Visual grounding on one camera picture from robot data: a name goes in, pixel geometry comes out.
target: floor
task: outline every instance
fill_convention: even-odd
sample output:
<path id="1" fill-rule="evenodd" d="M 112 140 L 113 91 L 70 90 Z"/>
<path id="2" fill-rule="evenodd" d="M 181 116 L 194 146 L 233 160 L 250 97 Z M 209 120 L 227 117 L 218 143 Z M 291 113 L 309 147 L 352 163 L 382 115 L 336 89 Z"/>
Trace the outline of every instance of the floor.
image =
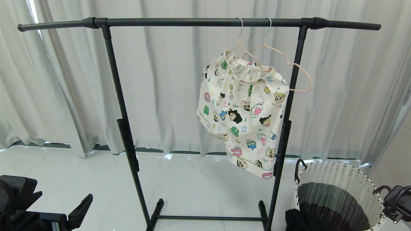
<path id="1" fill-rule="evenodd" d="M 263 180 L 230 164 L 225 156 L 138 153 L 141 184 L 149 213 L 159 198 L 163 215 L 258 217 L 258 202 L 269 207 L 273 179 Z M 295 159 L 287 159 L 272 225 L 285 230 L 291 207 Z M 0 151 L 0 174 L 38 180 L 43 196 L 31 211 L 69 214 L 89 193 L 93 203 L 76 230 L 144 231 L 145 221 L 125 155 L 95 151 L 87 159 L 69 149 L 14 146 Z M 158 231 L 262 230 L 261 222 L 160 220 Z M 380 231 L 408 231 L 386 222 Z"/>

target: black metal clothes rack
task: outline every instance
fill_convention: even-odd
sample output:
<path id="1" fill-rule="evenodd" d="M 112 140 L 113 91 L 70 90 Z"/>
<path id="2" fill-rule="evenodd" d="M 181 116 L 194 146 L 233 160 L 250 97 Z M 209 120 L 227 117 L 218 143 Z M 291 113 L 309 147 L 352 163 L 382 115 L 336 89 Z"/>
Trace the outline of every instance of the black metal clothes rack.
<path id="1" fill-rule="evenodd" d="M 298 34 L 298 44 L 296 49 L 296 55 L 294 62 L 299 64 L 301 61 L 302 49 L 304 47 L 304 41 L 307 35 L 308 29 L 317 30 L 322 28 L 347 28 L 347 29 L 359 29 L 359 30 L 379 30 L 380 24 L 373 23 L 357 23 L 357 22 L 345 22 L 345 21 L 328 21 L 323 18 L 301 18 L 301 19 L 278 19 L 273 18 L 268 20 L 267 18 L 244 18 L 239 20 L 238 18 L 95 18 L 90 17 L 79 21 L 66 21 L 66 22 L 52 22 L 52 23 L 40 23 L 29 25 L 18 25 L 19 31 L 28 30 L 43 30 L 43 29 L 56 29 L 56 28 L 75 28 L 75 27 L 87 27 L 92 29 L 102 29 L 104 40 L 106 43 L 107 53 L 109 56 L 109 62 L 111 72 L 113 75 L 115 90 L 117 92 L 118 101 L 120 104 L 120 110 L 122 118 L 117 120 L 121 138 L 124 144 L 124 149 L 127 155 L 127 159 L 130 165 L 131 173 L 133 176 L 134 184 L 137 189 L 137 195 L 140 200 L 141 208 L 145 222 L 147 224 L 146 231 L 153 231 L 158 219 L 198 219 L 198 220 L 236 220 L 236 221 L 260 221 L 263 223 L 264 231 L 271 231 L 272 219 L 274 217 L 274 209 L 277 202 L 278 190 L 281 180 L 281 173 L 284 165 L 285 153 L 287 149 L 288 138 L 290 134 L 291 121 L 289 120 L 291 105 L 293 103 L 294 92 L 290 91 L 286 108 L 284 112 L 284 121 L 282 125 L 282 131 L 279 139 L 279 146 L 277 150 L 277 157 L 273 169 L 273 175 L 275 176 L 274 188 L 271 197 L 270 209 L 268 215 L 266 207 L 263 201 L 258 203 L 260 209 L 259 217 L 207 217 L 207 216 L 175 216 L 175 215 L 160 215 L 164 206 L 164 200 L 160 199 L 157 202 L 153 215 L 149 216 L 147 205 L 143 196 L 143 190 L 141 188 L 139 180 L 139 162 L 137 160 L 134 142 L 132 138 L 129 119 L 127 116 L 126 105 L 124 102 L 123 92 L 121 89 L 120 78 L 118 75 L 117 64 L 114 56 L 113 43 L 111 41 L 110 27 L 113 26 L 201 26 L 201 27 L 298 27 L 300 29 Z M 294 66 L 290 88 L 294 89 L 297 82 L 298 67 Z"/>

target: clothes hanger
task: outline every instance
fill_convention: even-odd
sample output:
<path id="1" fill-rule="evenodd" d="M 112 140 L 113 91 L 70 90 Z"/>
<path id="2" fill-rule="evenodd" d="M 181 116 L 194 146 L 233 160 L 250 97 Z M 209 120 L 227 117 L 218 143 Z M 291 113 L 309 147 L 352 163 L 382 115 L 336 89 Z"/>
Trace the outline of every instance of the clothes hanger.
<path id="1" fill-rule="evenodd" d="M 249 54 L 251 57 L 253 57 L 253 58 L 258 62 L 261 71 L 263 71 L 263 72 L 270 72 L 271 70 L 266 70 L 266 71 L 264 71 L 263 68 L 262 68 L 262 65 L 261 65 L 260 60 L 258 60 L 258 58 L 256 58 L 256 57 L 255 57 L 254 55 L 252 55 L 250 52 L 248 52 L 248 51 L 241 45 L 241 32 L 242 32 L 242 29 L 244 28 L 244 23 L 242 22 L 242 19 L 240 19 L 240 18 L 237 18 L 237 19 L 239 19 L 239 20 L 241 21 L 241 30 L 240 30 L 240 33 L 238 34 L 238 46 L 235 47 L 235 48 L 233 48 L 233 49 L 231 49 L 231 50 L 229 50 L 228 52 L 230 53 L 230 52 L 232 52 L 232 51 L 235 50 L 235 49 L 241 48 L 241 49 L 243 49 L 243 50 L 246 52 L 246 54 Z"/>
<path id="2" fill-rule="evenodd" d="M 268 32 L 271 30 L 271 25 L 272 25 L 271 19 L 268 18 L 268 20 L 270 20 L 270 28 L 268 29 L 268 31 L 267 31 L 267 33 L 266 33 L 266 37 L 264 38 L 264 45 L 259 46 L 259 47 L 257 47 L 257 48 L 254 48 L 254 49 L 252 49 L 252 50 L 250 50 L 250 51 L 246 51 L 246 53 L 244 54 L 244 56 L 243 56 L 242 58 L 244 59 L 247 54 L 249 54 L 250 56 L 252 56 L 252 55 L 250 54 L 250 52 L 255 51 L 255 50 L 258 50 L 258 49 L 263 48 L 263 47 L 267 47 L 267 48 L 269 48 L 269 49 L 271 49 L 271 50 L 273 50 L 273 51 L 276 51 L 276 52 L 278 52 L 278 53 L 280 53 L 280 54 L 282 54 L 282 55 L 285 56 L 285 58 L 287 59 L 287 64 L 288 64 L 289 66 L 297 66 L 298 68 L 300 68 L 300 69 L 304 72 L 304 74 L 305 74 L 305 75 L 308 77 L 308 79 L 309 79 L 309 89 L 308 89 L 308 90 L 297 90 L 297 89 L 291 89 L 291 88 L 290 88 L 290 90 L 291 90 L 291 91 L 296 91 L 296 92 L 309 92 L 309 91 L 311 91 L 311 89 L 312 89 L 312 80 L 311 80 L 311 77 L 309 76 L 309 74 L 304 70 L 304 68 L 302 68 L 302 67 L 301 67 L 299 64 L 297 64 L 297 63 L 290 63 L 290 62 L 288 61 L 288 56 L 287 56 L 284 52 L 281 52 L 281 51 L 279 51 L 279 50 L 277 50 L 277 49 L 275 49 L 275 48 L 273 48 L 273 47 L 270 47 L 270 46 L 268 46 L 268 45 L 266 44 L 266 42 L 267 42 L 267 35 L 268 35 Z"/>

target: laundry basket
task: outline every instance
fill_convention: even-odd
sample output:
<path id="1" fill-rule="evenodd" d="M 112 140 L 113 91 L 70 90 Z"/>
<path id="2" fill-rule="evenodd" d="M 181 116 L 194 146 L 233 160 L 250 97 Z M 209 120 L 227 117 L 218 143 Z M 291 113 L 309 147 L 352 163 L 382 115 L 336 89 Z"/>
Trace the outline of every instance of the laundry basket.
<path id="1" fill-rule="evenodd" d="M 340 231 L 376 231 L 385 221 L 371 180 L 354 166 L 297 161 L 293 208 L 331 222 Z"/>

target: horizontal black bar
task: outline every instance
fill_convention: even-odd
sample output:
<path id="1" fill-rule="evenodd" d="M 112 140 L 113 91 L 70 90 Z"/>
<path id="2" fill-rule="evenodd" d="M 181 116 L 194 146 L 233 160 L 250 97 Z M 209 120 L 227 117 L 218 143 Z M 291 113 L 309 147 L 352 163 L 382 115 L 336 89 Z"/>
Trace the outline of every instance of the horizontal black bar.
<path id="1" fill-rule="evenodd" d="M 204 216 L 167 216 L 158 215 L 158 219 L 186 219 L 186 220 L 226 220 L 226 221 L 262 221 L 261 217 L 204 217 Z"/>
<path id="2" fill-rule="evenodd" d="M 269 27 L 267 18 L 242 18 L 245 27 Z M 272 27 L 301 27 L 307 25 L 312 29 L 320 28 L 347 28 L 359 30 L 379 30 L 380 24 L 358 23 L 344 21 L 328 21 L 322 18 L 284 19 L 272 18 Z M 86 18 L 79 21 L 53 22 L 18 25 L 20 31 L 43 30 L 55 28 L 89 27 L 100 28 L 102 24 L 108 26 L 215 26 L 240 27 L 238 18 Z"/>

